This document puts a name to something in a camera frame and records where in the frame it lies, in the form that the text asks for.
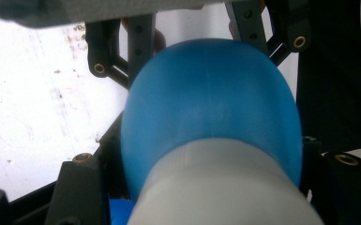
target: dark stain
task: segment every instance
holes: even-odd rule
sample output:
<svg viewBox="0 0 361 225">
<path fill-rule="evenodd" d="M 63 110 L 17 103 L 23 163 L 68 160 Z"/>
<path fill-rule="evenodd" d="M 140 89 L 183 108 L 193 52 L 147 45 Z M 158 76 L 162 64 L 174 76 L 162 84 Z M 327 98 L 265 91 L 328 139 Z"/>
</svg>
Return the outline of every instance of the dark stain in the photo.
<svg viewBox="0 0 361 225">
<path fill-rule="evenodd" d="M 84 31 L 86 28 L 83 25 L 76 25 L 73 27 L 74 31 Z"/>
</svg>

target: white surface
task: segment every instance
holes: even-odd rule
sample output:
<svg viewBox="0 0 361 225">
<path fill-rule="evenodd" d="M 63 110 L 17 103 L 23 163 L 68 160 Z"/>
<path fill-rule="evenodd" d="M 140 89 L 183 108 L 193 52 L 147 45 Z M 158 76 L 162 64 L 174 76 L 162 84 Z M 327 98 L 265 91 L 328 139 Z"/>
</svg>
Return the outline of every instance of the white surface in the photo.
<svg viewBox="0 0 361 225">
<path fill-rule="evenodd" d="M 160 12 L 157 28 L 171 45 L 231 38 L 228 22 L 218 4 Z M 81 23 L 32 30 L 0 21 L 0 188 L 10 200 L 55 180 L 62 161 L 94 152 L 124 107 L 127 92 L 88 71 L 83 34 Z M 124 32 L 121 41 L 126 56 Z M 296 54 L 280 66 L 293 95 L 296 68 Z"/>
<path fill-rule="evenodd" d="M 203 139 L 174 149 L 156 163 L 128 224 L 322 222 L 263 151 L 237 140 Z"/>
</svg>

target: black fabric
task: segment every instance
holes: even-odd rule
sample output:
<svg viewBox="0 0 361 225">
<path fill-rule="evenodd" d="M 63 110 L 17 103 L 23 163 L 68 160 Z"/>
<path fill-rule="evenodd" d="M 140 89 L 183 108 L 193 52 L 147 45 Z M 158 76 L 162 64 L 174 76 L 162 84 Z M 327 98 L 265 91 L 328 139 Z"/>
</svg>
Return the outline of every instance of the black fabric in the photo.
<svg viewBox="0 0 361 225">
<path fill-rule="evenodd" d="M 326 151 L 361 148 L 361 30 L 357 0 L 310 0 L 312 42 L 299 55 L 303 134 Z"/>
</svg>

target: blue plastic object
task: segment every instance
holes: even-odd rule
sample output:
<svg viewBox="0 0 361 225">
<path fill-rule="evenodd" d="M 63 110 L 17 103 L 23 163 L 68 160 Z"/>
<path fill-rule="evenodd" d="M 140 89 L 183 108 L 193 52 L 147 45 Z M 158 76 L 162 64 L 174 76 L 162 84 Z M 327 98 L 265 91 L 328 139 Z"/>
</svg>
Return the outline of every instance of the blue plastic object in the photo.
<svg viewBox="0 0 361 225">
<path fill-rule="evenodd" d="M 133 206 L 134 204 L 131 201 L 110 200 L 111 224 L 127 225 Z"/>
<path fill-rule="evenodd" d="M 275 65 L 251 45 L 193 40 L 145 65 L 131 87 L 122 121 L 131 198 L 137 200 L 160 158 L 205 138 L 254 145 L 299 183 L 302 137 L 293 96 Z"/>
</svg>

